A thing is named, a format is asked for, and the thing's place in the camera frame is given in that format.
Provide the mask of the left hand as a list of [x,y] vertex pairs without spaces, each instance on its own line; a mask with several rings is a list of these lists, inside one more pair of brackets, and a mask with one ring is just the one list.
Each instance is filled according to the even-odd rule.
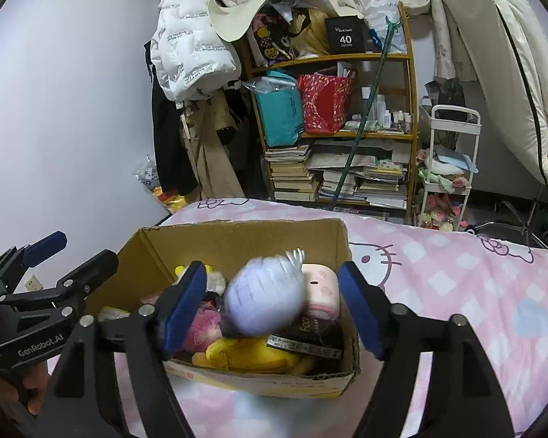
[[18,378],[19,384],[13,385],[0,377],[0,406],[19,402],[20,391],[29,392],[31,398],[28,399],[26,408],[31,415],[39,415],[50,381],[47,363],[28,366]]

